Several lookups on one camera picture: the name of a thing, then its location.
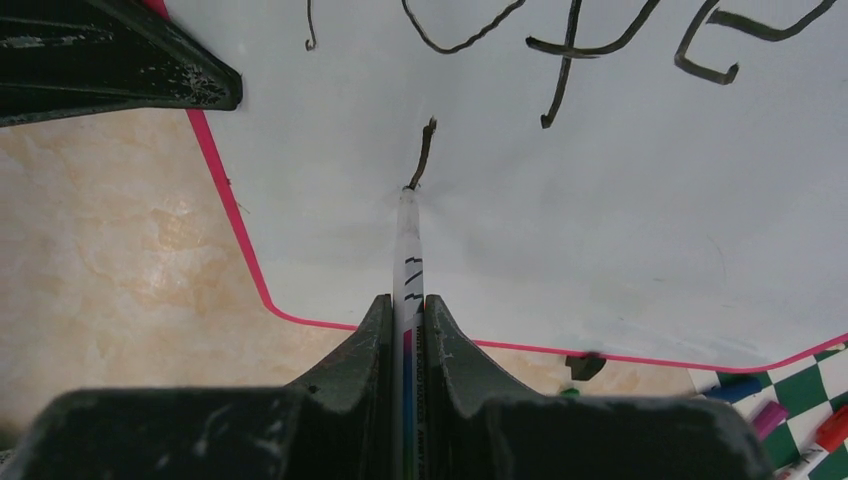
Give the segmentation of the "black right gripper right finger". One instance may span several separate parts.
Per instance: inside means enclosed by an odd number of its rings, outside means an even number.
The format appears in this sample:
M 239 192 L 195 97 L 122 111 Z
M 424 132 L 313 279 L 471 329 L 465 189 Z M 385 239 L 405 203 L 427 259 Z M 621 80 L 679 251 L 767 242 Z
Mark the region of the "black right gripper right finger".
M 731 406 L 679 397 L 540 394 L 425 301 L 433 479 L 770 479 Z

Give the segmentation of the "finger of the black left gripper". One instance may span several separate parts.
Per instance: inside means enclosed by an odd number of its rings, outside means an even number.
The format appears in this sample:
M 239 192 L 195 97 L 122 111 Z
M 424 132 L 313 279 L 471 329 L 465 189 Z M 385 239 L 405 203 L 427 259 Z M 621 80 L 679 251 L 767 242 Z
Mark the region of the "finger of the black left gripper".
M 233 111 L 241 75 L 141 1 L 4 1 L 1 124 L 139 108 Z

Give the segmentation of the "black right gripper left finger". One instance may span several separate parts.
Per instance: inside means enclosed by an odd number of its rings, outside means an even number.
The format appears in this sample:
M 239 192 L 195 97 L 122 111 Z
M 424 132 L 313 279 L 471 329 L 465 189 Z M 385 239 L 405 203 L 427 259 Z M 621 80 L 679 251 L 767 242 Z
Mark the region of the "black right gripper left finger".
M 284 386 L 71 391 L 34 420 L 5 479 L 384 478 L 392 302 Z

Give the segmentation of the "black marker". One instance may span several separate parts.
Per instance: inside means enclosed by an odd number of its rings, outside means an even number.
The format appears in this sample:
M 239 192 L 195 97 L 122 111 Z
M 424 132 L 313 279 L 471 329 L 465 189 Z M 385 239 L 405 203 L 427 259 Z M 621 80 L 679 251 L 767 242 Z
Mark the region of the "black marker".
M 416 192 L 401 190 L 392 291 L 395 477 L 427 477 L 423 255 Z

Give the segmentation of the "pink framed whiteboard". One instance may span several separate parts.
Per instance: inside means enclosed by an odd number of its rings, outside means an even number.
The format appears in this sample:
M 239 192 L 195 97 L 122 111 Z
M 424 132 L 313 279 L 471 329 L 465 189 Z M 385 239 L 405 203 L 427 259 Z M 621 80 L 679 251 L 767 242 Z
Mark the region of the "pink framed whiteboard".
M 847 335 L 843 1 L 158 1 L 265 306 L 350 328 L 412 266 L 483 344 L 752 370 Z

